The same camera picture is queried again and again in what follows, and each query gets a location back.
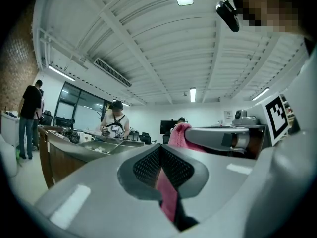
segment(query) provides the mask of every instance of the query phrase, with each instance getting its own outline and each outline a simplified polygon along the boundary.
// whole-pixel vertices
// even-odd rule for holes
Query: air vent
[[[94,62],[94,65],[96,65],[99,69],[103,70],[106,72],[108,75],[119,81],[121,84],[131,87],[132,84],[125,78],[123,77],[120,73],[116,72],[114,69],[110,67],[110,65],[106,64],[103,60],[100,58],[97,58]]]

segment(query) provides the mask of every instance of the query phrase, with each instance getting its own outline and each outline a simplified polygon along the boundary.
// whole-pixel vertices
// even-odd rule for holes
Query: jeans
[[[39,145],[39,133],[38,133],[38,125],[39,125],[39,120],[34,119],[33,120],[33,126],[32,126],[32,137],[33,137],[33,144],[35,146]]]
[[[29,157],[32,157],[32,125],[33,119],[26,119],[20,117],[19,123],[19,146],[20,146],[20,155],[25,156],[24,149],[24,132],[26,132],[27,146],[26,150]]]

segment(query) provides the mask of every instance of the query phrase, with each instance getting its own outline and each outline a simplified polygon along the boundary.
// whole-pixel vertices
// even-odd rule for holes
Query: mesh vent
[[[161,167],[175,189],[178,189],[194,174],[191,164],[162,148],[136,162],[133,173],[138,180],[154,188]]]
[[[136,178],[152,188],[155,186],[159,171],[159,148],[133,165],[133,173]]]
[[[165,149],[162,149],[161,165],[175,189],[178,189],[194,174],[194,167],[191,164]]]
[[[103,70],[105,70],[108,74],[119,80],[124,85],[131,87],[132,84],[126,80],[123,76],[121,76],[118,72],[116,72],[114,69],[110,68],[104,61],[101,59],[96,59],[95,64],[101,67]]]

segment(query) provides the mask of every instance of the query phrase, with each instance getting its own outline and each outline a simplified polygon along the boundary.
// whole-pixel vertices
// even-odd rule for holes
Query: white wall
[[[44,110],[50,111],[54,117],[59,94],[63,88],[65,78],[55,72],[46,70],[45,72],[40,71],[37,74],[33,85],[38,79],[42,80],[43,82],[41,89],[44,91]]]
[[[160,121],[170,118],[184,117],[192,127],[215,125],[219,120],[224,120],[225,110],[232,110],[233,114],[238,109],[253,106],[254,102],[224,101],[218,103],[190,103],[185,105],[159,105],[137,106],[124,109],[123,113],[130,120],[130,127],[140,134],[147,132],[151,140],[162,143],[160,134]]]

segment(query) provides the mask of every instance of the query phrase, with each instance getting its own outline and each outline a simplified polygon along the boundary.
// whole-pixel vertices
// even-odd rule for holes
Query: black chair
[[[163,144],[168,144],[169,138],[170,138],[170,131],[168,130],[167,132],[165,132],[163,136]]]
[[[149,136],[139,136],[140,137],[140,141],[144,142],[146,145],[150,145],[151,144],[151,137]]]
[[[168,144],[170,136],[163,135],[163,144]]]
[[[53,117],[51,116],[51,112],[48,110],[45,110],[42,114],[43,119],[39,122],[40,125],[50,126],[51,122],[53,120]]]

